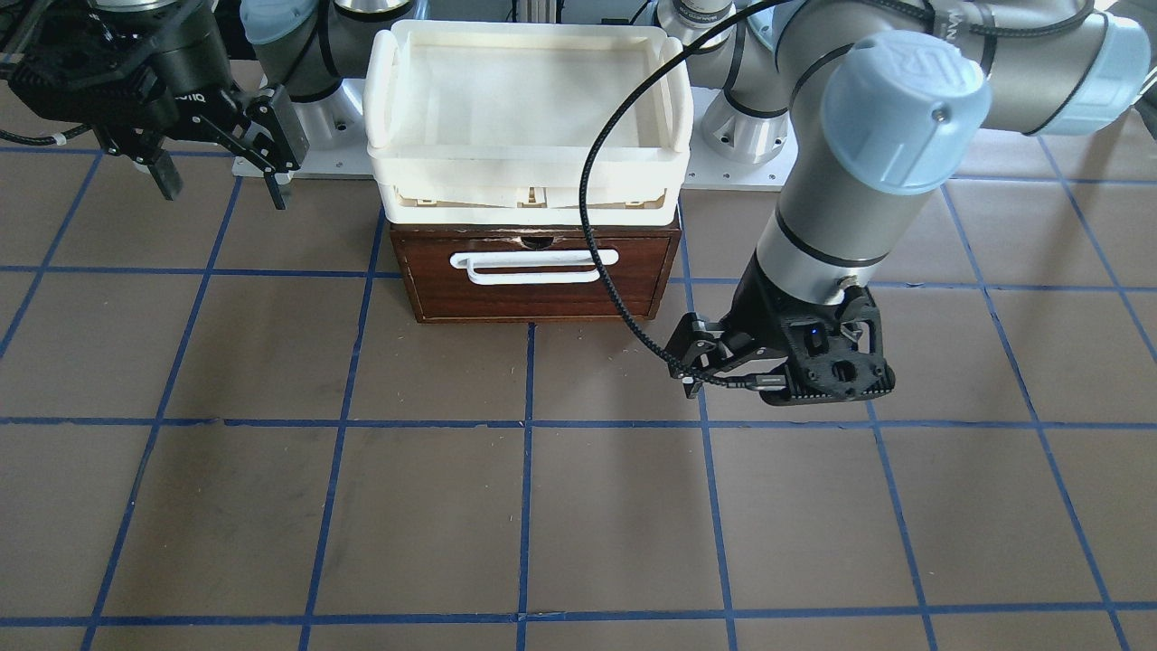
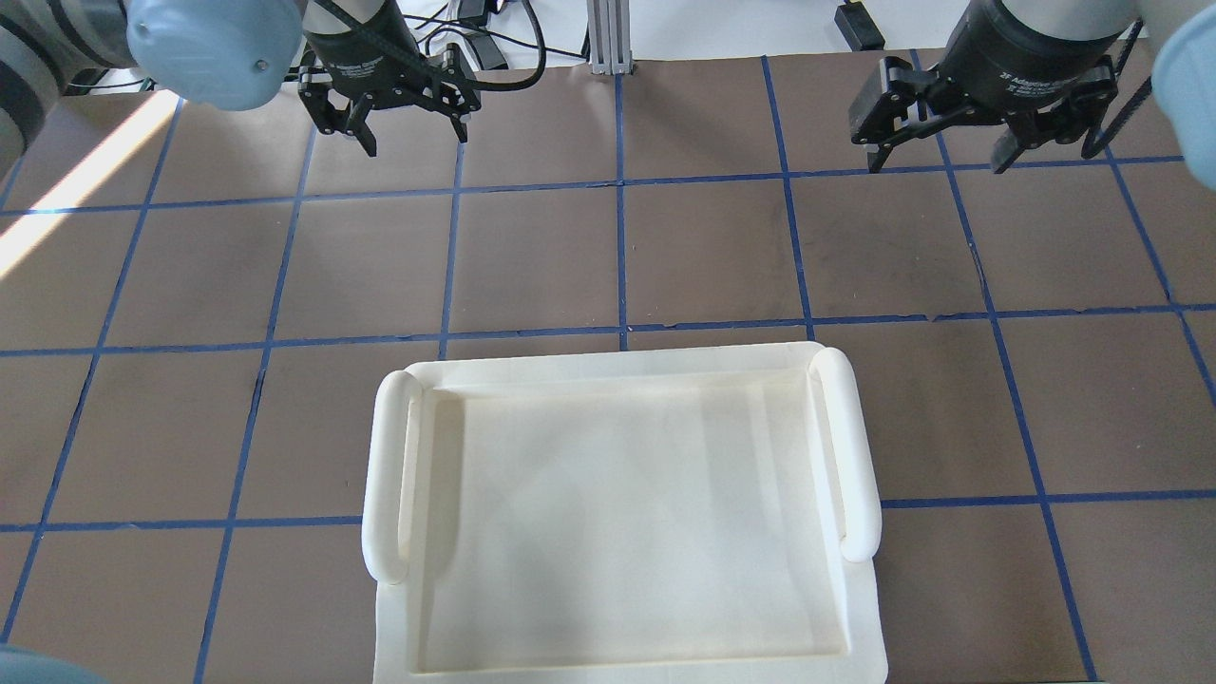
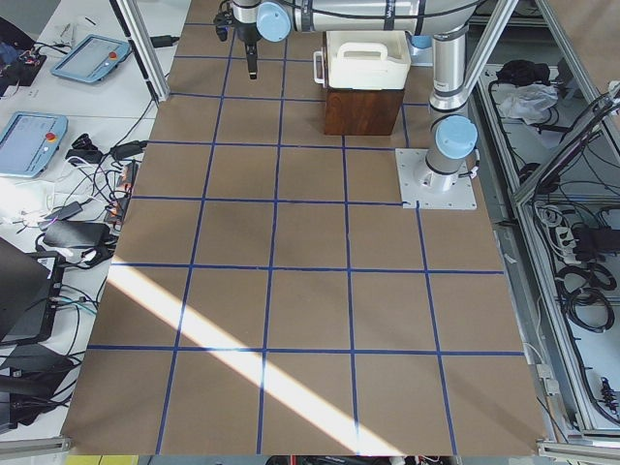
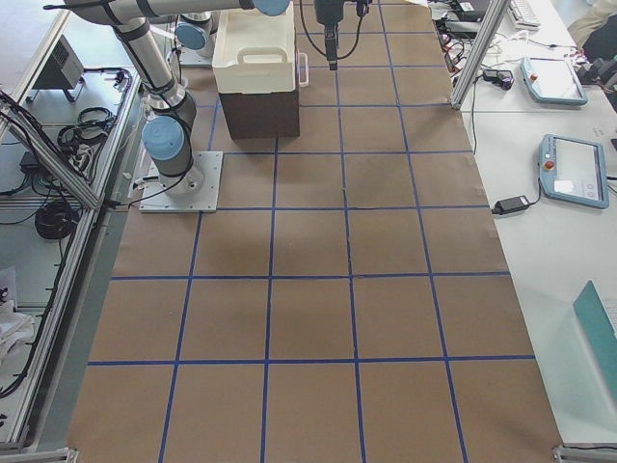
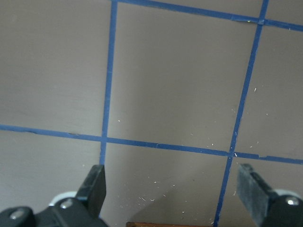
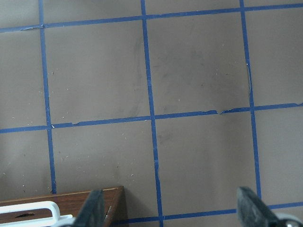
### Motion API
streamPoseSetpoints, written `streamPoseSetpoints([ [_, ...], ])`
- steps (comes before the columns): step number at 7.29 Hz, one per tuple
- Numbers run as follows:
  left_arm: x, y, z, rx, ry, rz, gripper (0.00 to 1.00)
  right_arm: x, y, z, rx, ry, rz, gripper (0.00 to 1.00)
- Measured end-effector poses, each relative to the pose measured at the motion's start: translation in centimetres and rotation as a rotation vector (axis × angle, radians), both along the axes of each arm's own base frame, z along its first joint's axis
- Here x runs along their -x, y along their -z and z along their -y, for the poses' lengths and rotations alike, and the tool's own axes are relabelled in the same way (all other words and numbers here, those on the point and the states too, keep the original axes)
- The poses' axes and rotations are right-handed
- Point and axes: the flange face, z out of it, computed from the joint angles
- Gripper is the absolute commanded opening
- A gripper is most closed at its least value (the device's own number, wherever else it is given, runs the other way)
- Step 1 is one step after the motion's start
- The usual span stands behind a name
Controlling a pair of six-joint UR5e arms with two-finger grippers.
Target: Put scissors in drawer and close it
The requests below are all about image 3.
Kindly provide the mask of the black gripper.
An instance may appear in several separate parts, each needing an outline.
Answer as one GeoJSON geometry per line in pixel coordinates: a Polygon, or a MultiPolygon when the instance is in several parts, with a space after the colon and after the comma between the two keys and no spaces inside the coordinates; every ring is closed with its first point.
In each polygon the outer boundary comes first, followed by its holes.
{"type": "Polygon", "coordinates": [[[228,39],[229,31],[234,29],[238,39],[244,44],[248,75],[251,80],[258,78],[258,41],[261,35],[255,23],[244,23],[236,19],[232,12],[219,12],[213,19],[216,34],[220,41],[228,39]]]}

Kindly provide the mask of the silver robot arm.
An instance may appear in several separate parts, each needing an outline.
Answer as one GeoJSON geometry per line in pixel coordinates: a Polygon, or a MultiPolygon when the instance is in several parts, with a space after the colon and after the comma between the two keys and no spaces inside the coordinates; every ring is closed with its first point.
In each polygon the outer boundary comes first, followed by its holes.
{"type": "Polygon", "coordinates": [[[383,136],[386,124],[371,115],[357,89],[338,78],[343,53],[375,51],[386,62],[388,49],[381,41],[428,37],[433,56],[433,91],[430,107],[440,113],[432,126],[433,142],[413,171],[417,184],[444,193],[457,180],[465,158],[477,140],[473,123],[460,115],[470,93],[471,72],[465,67],[465,34],[476,8],[467,1],[224,1],[214,17],[221,41],[235,29],[245,46],[250,78],[258,75],[258,42],[276,43],[292,32],[322,32],[327,42],[339,45],[331,54],[322,50],[327,82],[335,89],[325,104],[325,133],[330,136],[383,136]]]}

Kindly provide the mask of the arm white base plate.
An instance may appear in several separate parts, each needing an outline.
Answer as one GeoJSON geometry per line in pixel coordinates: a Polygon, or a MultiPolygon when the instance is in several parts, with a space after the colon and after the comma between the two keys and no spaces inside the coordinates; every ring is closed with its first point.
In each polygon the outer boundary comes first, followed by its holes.
{"type": "Polygon", "coordinates": [[[455,173],[438,174],[426,164],[427,149],[398,148],[395,162],[401,204],[427,210],[476,210],[477,201],[467,163],[455,173]]]}

